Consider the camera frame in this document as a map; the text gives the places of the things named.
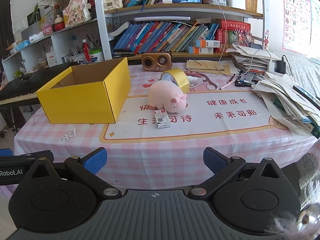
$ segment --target tablecloth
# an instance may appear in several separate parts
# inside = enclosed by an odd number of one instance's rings
[[[173,65],[186,71],[185,66],[185,63]],[[129,66],[129,69],[131,98],[147,95],[151,84],[160,76],[159,72],[143,71],[141,65]],[[191,93],[250,89],[230,85],[219,90],[230,77],[215,74],[201,74],[200,77],[203,82],[193,85]],[[274,125],[239,134],[227,131],[209,138],[103,143],[100,137],[104,129],[104,124],[50,124],[40,108],[16,135],[15,155],[51,150],[55,162],[63,162],[71,155],[81,157],[105,147],[108,162],[98,173],[100,178],[120,188],[162,189],[197,185],[211,177],[212,172],[203,163],[206,147],[213,147],[228,157],[238,155],[247,162],[259,163],[262,158],[271,157],[284,167],[299,160],[317,141],[312,136],[292,135],[289,130]]]

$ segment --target brown radio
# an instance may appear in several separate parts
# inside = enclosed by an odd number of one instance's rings
[[[165,52],[147,52],[141,55],[145,71],[166,71],[172,68],[172,56]]]

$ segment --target yellow tape roll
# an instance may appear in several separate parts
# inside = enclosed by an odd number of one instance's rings
[[[187,75],[179,68],[172,68],[164,71],[160,77],[161,80],[168,80],[175,83],[184,94],[189,92],[190,82]]]

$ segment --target plush pig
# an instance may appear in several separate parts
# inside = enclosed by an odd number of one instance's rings
[[[187,106],[186,98],[180,87],[171,81],[159,80],[150,87],[149,107],[178,114]]]

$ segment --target open cardboard box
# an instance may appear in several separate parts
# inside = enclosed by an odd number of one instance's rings
[[[116,123],[131,88],[127,58],[69,67],[37,91],[50,123]]]

